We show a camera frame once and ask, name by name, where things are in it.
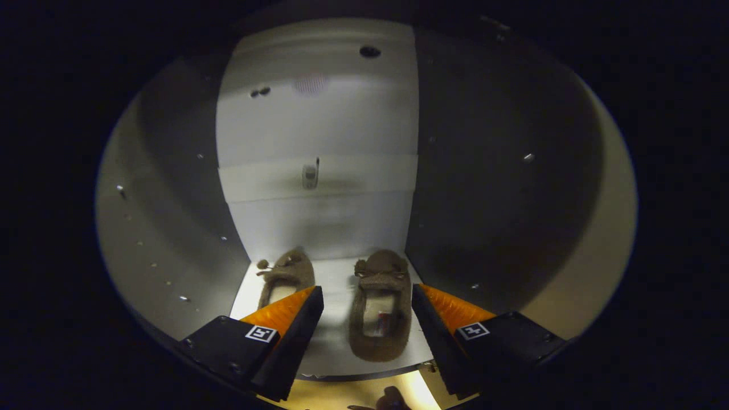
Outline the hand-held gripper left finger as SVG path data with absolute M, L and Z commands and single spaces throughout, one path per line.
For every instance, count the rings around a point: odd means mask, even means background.
M 177 342 L 177 352 L 238 392 L 285 401 L 324 306 L 321 287 L 310 286 L 242 319 L 218 316 Z

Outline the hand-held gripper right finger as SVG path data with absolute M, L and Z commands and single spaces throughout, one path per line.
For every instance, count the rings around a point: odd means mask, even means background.
M 524 383 L 568 347 L 518 311 L 494 314 L 429 285 L 412 286 L 412 310 L 446 390 L 459 399 Z

